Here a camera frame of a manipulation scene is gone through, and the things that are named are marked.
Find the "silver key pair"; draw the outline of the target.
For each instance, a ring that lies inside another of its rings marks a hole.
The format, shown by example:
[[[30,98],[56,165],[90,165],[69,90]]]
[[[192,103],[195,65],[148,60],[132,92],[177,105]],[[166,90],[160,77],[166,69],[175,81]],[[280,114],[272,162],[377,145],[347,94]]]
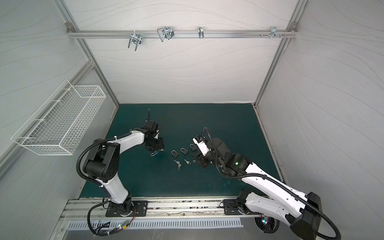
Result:
[[[179,161],[174,160],[174,162],[178,165],[177,170],[179,171],[181,169],[181,163]]]

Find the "black padlock with keys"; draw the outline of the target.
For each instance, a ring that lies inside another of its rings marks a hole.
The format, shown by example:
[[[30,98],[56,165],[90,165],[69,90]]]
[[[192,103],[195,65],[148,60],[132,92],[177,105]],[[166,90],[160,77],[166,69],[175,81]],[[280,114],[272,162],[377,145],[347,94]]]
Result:
[[[172,154],[175,158],[177,158],[178,155],[179,155],[179,153],[178,153],[177,151],[175,151],[175,150],[172,150],[172,151],[171,151],[171,154]]]

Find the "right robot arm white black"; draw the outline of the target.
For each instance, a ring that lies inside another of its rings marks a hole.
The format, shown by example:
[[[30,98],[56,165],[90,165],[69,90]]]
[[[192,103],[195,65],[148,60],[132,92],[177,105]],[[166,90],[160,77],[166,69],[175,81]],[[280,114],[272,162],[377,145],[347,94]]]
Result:
[[[342,238],[337,226],[323,213],[317,194],[305,194],[272,177],[244,155],[231,152],[220,139],[212,138],[207,128],[193,142],[199,150],[194,159],[202,168],[212,164],[222,177],[240,180],[264,193],[260,196],[242,191],[236,198],[241,214],[259,214],[255,223],[263,233],[273,234],[283,223],[302,240]]]

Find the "black padlock shackle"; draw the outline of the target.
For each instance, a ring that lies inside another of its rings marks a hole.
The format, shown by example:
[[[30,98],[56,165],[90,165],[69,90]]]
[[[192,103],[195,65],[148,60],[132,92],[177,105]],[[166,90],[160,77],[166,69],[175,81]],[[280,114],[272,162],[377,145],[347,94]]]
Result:
[[[185,148],[181,148],[180,150],[181,150],[181,152],[182,152],[184,155],[187,155],[187,154],[188,154],[188,150],[187,150],[187,149],[185,149]]]

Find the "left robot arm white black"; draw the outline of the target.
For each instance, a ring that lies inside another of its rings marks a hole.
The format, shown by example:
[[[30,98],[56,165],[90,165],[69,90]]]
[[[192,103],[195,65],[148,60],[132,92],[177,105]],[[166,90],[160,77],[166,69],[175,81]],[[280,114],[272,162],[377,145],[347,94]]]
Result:
[[[80,154],[76,163],[78,175],[96,184],[106,193],[109,212],[112,215],[125,217],[134,211],[131,194],[118,176],[120,155],[133,147],[143,145],[153,157],[164,150],[164,141],[159,134],[159,124],[151,120],[151,110],[148,110],[143,127],[118,137],[96,139]]]

